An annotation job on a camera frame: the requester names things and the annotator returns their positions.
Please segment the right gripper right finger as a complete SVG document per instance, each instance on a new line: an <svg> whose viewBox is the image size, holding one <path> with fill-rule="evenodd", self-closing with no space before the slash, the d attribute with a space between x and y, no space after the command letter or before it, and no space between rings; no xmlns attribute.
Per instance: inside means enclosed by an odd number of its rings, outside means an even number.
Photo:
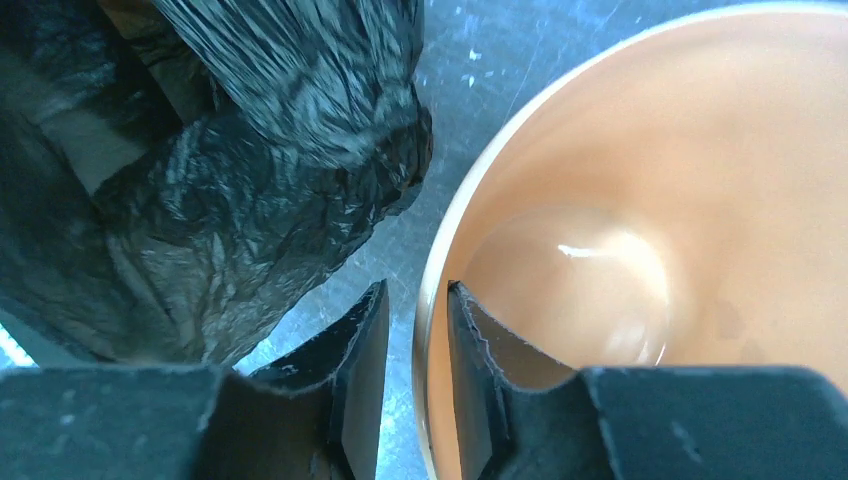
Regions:
<svg viewBox="0 0 848 480"><path fill-rule="evenodd" d="M847 400L789 366L574 370L447 289L465 479L843 479Z"/></svg>

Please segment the black plastic trash bag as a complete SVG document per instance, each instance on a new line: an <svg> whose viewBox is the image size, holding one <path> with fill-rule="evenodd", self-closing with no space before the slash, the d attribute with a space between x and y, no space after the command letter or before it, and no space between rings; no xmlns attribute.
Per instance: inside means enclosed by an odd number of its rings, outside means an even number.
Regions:
<svg viewBox="0 0 848 480"><path fill-rule="evenodd" d="M5 1L1 307L232 365L416 199L420 1Z"/></svg>

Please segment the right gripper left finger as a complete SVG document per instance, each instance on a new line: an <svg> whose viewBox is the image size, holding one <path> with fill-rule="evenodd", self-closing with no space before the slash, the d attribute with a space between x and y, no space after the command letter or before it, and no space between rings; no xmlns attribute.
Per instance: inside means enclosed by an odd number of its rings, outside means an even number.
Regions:
<svg viewBox="0 0 848 480"><path fill-rule="evenodd" d="M5 479L371 479L389 333L385 281L244 376L89 364L1 374Z"/></svg>

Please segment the orange trash bin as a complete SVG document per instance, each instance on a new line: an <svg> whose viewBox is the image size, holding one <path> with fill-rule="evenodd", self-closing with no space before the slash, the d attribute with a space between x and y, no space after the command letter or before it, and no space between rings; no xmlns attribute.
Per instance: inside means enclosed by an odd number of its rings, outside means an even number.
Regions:
<svg viewBox="0 0 848 480"><path fill-rule="evenodd" d="M847 384L847 8L652 27L545 88L451 200L413 380L433 479L461 476L447 285L561 362L790 364Z"/></svg>

